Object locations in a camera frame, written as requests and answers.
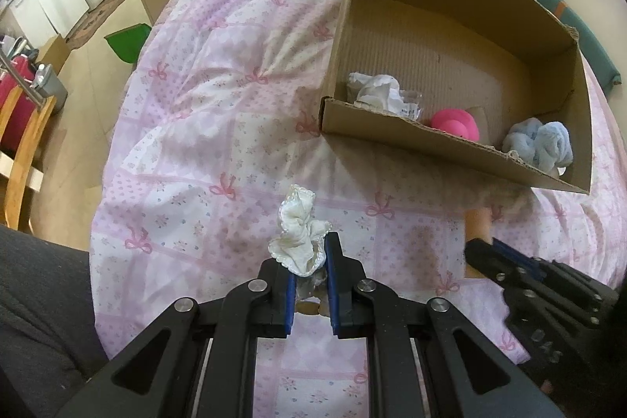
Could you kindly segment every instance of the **patchwork patterned bedspread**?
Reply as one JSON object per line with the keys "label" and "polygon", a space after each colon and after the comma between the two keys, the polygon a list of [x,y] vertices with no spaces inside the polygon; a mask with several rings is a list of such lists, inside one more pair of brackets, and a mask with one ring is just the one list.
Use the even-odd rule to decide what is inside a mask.
{"label": "patchwork patterned bedspread", "polygon": [[[463,212],[494,234],[610,284],[626,265],[627,158],[587,64],[589,196],[529,189],[403,150],[321,136],[319,88],[340,0],[171,0],[146,43],[115,127],[92,225],[96,326],[116,354],[180,296],[224,296],[256,276],[288,186],[344,250],[399,294],[446,296],[513,360],[499,288],[464,279]],[[255,417],[365,417],[365,342],[297,315],[260,340]]]}

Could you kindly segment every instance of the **small cardboard box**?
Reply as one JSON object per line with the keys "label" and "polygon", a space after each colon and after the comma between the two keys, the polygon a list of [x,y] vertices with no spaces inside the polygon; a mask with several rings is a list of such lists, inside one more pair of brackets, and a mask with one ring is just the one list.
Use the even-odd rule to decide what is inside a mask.
{"label": "small cardboard box", "polygon": [[[422,93],[423,117],[480,106],[490,144],[529,117],[561,121],[574,162],[561,179],[499,150],[346,102],[351,72],[388,74]],[[590,191],[590,105],[578,43],[534,0],[342,0],[321,131],[438,156],[539,188]]]}
{"label": "small cardboard box", "polygon": [[65,61],[70,56],[70,48],[65,40],[60,36],[52,36],[42,48],[40,48],[37,64],[51,64],[52,69],[58,75]]}

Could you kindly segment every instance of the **gray pants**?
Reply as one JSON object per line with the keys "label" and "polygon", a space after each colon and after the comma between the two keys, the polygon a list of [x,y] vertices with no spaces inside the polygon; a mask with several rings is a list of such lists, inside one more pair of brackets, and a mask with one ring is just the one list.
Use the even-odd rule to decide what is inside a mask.
{"label": "gray pants", "polygon": [[106,362],[89,255],[0,226],[0,415],[52,417]]}

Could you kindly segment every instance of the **bed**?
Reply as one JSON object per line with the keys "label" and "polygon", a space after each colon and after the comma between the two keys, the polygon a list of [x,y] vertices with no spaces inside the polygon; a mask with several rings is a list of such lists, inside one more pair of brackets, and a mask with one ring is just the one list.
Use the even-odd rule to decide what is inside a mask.
{"label": "bed", "polygon": [[[321,136],[319,87],[340,0],[171,0],[115,126],[92,225],[96,327],[115,355],[180,296],[224,296],[256,276],[288,186],[317,194],[344,251],[400,295],[445,296],[518,362],[500,289],[465,279],[463,212],[527,255],[610,285],[626,265],[627,157],[585,63],[593,117],[590,195],[529,189],[428,158]],[[259,340],[255,417],[364,417],[365,343],[297,315]]]}

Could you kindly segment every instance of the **green plastic object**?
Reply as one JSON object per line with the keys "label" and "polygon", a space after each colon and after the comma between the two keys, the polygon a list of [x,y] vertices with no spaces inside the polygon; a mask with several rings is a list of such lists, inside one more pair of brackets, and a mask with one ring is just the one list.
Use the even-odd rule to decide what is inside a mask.
{"label": "green plastic object", "polygon": [[124,62],[137,64],[139,53],[150,34],[150,26],[137,24],[105,36],[105,40]]}

